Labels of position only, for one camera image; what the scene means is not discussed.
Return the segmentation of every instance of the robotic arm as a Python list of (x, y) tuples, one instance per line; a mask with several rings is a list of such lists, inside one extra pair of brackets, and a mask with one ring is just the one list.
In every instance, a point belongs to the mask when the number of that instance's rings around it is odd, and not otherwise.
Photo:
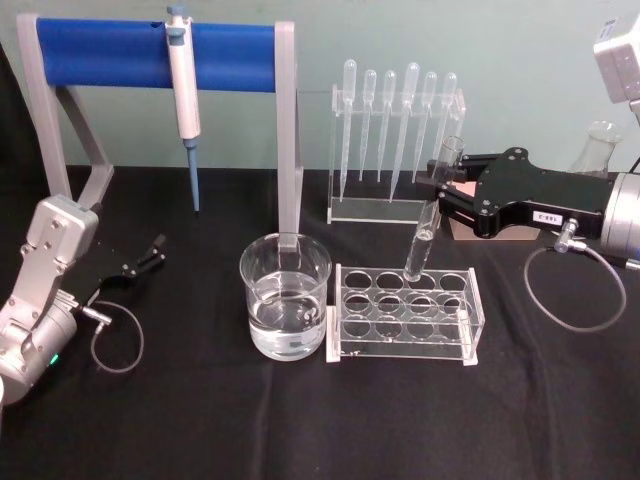
[[(640, 16), (607, 21), (594, 55), (611, 101), (628, 101), (640, 122)], [(600, 239), (610, 263), (640, 269), (640, 176), (620, 173), (609, 180), (541, 169), (518, 147), (501, 155), (465, 156), (452, 173), (456, 180), (477, 182), (475, 197), (429, 178), (421, 182), (431, 187), (428, 198), (440, 199), (441, 213), (478, 237), (493, 237), (512, 225), (567, 229)]]
[(95, 212), (62, 195), (38, 203), (20, 248), (22, 268), (0, 310), (5, 403), (20, 400), (76, 332), (73, 314), (79, 304), (59, 286), (87, 252), (97, 226)]
[[(446, 183), (430, 183), (440, 211), (491, 238), (513, 225), (560, 230), (570, 219), (575, 235), (600, 239), (602, 250), (620, 266), (640, 266), (640, 176), (619, 173), (615, 180), (537, 168), (524, 148), (501, 155), (466, 156), (454, 173), (476, 181), (471, 197)], [(632, 259), (629, 265), (616, 259)]]
[(55, 362), (58, 352), (76, 332), (74, 315), (78, 313), (98, 322), (91, 353), (104, 370), (126, 373), (140, 361), (144, 344), (140, 323), (121, 305), (102, 301), (95, 304), (110, 305), (133, 319), (140, 335), (140, 350), (135, 362), (121, 369), (107, 367), (97, 358), (97, 336), (111, 324), (111, 318), (89, 305), (101, 291), (128, 288), (144, 274), (160, 268), (165, 260), (161, 251), (164, 236), (158, 236), (142, 257), (122, 265), (117, 274), (103, 276), (97, 288), (86, 285), (83, 279), (83, 284), (77, 286), (80, 298), (76, 299), (60, 289), (60, 284), (89, 250), (97, 226), (98, 216), (93, 209), (86, 209), (62, 195), (38, 203), (27, 242), (20, 248), (22, 268), (9, 299), (0, 310), (0, 390), (4, 383), (5, 404), (24, 397)]

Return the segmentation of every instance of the micropipette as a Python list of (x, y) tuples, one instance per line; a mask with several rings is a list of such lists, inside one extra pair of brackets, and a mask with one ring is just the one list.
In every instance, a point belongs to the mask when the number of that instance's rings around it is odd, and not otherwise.
[(193, 19), (184, 15), (185, 8), (182, 5), (167, 7), (167, 12), (171, 18), (165, 23), (165, 30), (169, 48), (171, 81), (176, 101), (178, 131), (182, 143), (187, 149), (193, 210), (198, 215), (200, 192), (198, 189), (196, 146), (200, 136), (200, 113), (198, 111), (198, 88), (191, 39)]

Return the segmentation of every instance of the cable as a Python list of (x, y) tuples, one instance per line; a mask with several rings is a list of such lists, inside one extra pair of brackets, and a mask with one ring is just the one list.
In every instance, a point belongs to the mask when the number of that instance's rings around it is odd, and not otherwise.
[(634, 173), (636, 171), (636, 168), (638, 168), (638, 165), (640, 165), (640, 157), (638, 157), (636, 163), (634, 163), (633, 166), (629, 169), (629, 173)]
[(529, 255), (529, 257), (527, 258), (526, 263), (524, 264), (524, 284), (527, 287), (527, 292), (529, 292), (529, 295), (531, 296), (531, 299), (533, 300), (533, 303), (535, 303), (536, 306), (547, 315), (547, 317), (549, 317), (551, 320), (556, 322), (558, 325), (566, 328), (567, 330), (571, 330), (572, 332), (576, 332), (576, 333), (601, 332), (601, 331), (609, 328), (610, 326), (612, 326), (614, 323), (616, 323), (618, 321), (618, 319), (622, 316), (622, 313), (624, 312), (624, 310), (627, 308), (627, 292), (626, 292), (626, 290), (624, 288), (622, 280), (620, 279), (620, 275), (618, 275), (618, 272), (616, 272), (613, 269), (613, 267), (611, 265), (609, 265), (609, 263), (604, 259), (604, 257), (602, 255), (600, 255), (598, 252), (596, 252), (595, 250), (593, 250), (593, 249), (591, 249), (589, 247), (587, 247), (584, 250), (584, 253), (590, 255), (595, 260), (600, 262), (607, 269), (607, 271), (611, 274), (611, 276), (613, 277), (613, 279), (616, 282), (616, 285), (620, 289), (620, 295), (622, 296), (622, 302), (620, 304), (620, 308), (618, 309), (618, 311), (613, 315), (613, 317), (611, 317), (606, 322), (601, 323), (600, 325), (595, 325), (593, 327), (575, 327), (573, 325), (569, 325), (568, 323), (563, 322), (558, 317), (556, 317), (553, 313), (551, 313), (549, 310), (547, 310), (544, 305), (542, 305), (540, 300), (538, 300), (538, 298), (534, 295), (533, 290), (531, 289), (531, 284), (529, 283), (529, 267), (531, 266), (531, 262), (533, 261), (534, 258), (536, 258), (541, 253), (547, 252), (547, 251), (554, 251), (554, 249), (553, 248), (539, 248), (539, 249), (535, 250), (531, 255)]
[(131, 319), (133, 320), (133, 323), (138, 329), (138, 334), (140, 336), (140, 350), (138, 351), (138, 356), (136, 357), (136, 359), (133, 361), (131, 365), (124, 368), (107, 367), (104, 363), (100, 361), (100, 359), (98, 359), (98, 355), (96, 355), (96, 342), (98, 341), (98, 336), (100, 335), (100, 333), (102, 333), (101, 328), (96, 330), (96, 333), (94, 333), (93, 338), (91, 339), (91, 356), (93, 357), (94, 362), (96, 362), (100, 368), (102, 368), (103, 370), (109, 373), (115, 373), (115, 374), (130, 372), (131, 370), (133, 370), (138, 366), (138, 364), (140, 363), (140, 360), (142, 360), (142, 354), (144, 353), (144, 333), (142, 332), (142, 325), (140, 325), (140, 321), (137, 319), (137, 317), (133, 313), (131, 313), (129, 309), (117, 303), (107, 302), (106, 300), (96, 300), (95, 302), (93, 302), (93, 305), (105, 305), (105, 306), (117, 308), (118, 310), (123, 311), (124, 313), (129, 315), (129, 317), (131, 317)]

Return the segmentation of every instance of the pipette rack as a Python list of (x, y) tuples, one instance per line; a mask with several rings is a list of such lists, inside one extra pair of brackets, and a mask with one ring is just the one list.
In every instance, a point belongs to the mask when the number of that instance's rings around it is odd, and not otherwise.
[[(402, 111), (402, 92), (396, 90), (391, 104), (391, 114), (387, 133), (380, 181), (377, 173), (377, 151), (383, 114), (383, 93), (380, 88), (375, 93), (371, 109), (369, 140), (367, 142), (366, 164), (362, 180), (359, 179), (359, 150), (364, 100), (361, 86), (358, 87), (353, 101), (351, 139), (349, 144), (349, 170), (345, 193), (340, 200), (340, 161), (342, 151), (342, 132), (344, 118), (344, 101), (342, 90), (337, 85), (332, 88), (331, 101), (331, 137), (330, 137), (330, 170), (328, 189), (327, 223), (336, 221), (375, 222), (375, 223), (408, 223), (415, 224), (420, 216), (424, 199), (421, 199), (412, 180), (414, 150), (420, 119), (430, 115), (427, 120), (427, 135), (424, 139), (418, 171), (424, 170), (427, 161), (434, 152), (434, 137), (438, 121), (442, 116), (442, 93), (433, 97), (431, 109), (425, 109), (422, 102), (423, 93), (416, 93), (411, 107), (408, 133), (402, 160), (400, 180), (393, 200), (389, 201), (391, 188), (391, 168), (398, 138), (398, 126)], [(443, 138), (449, 135), (460, 136), (464, 122), (466, 107), (461, 89), (456, 89), (451, 107), (445, 109), (448, 119)]]

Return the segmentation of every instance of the white label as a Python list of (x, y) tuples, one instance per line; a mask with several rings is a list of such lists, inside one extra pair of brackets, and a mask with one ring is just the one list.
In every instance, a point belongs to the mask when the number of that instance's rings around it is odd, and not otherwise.
[(562, 215), (554, 215), (553, 213), (538, 212), (534, 210), (533, 221), (562, 226)]
[(611, 32), (613, 31), (613, 27), (616, 25), (617, 21), (618, 19), (614, 18), (613, 20), (609, 20), (607, 23), (605, 23), (604, 27), (602, 27), (602, 30), (600, 30), (600, 34), (598, 35), (598, 39), (596, 40), (596, 42), (609, 40), (609, 37), (611, 36)]

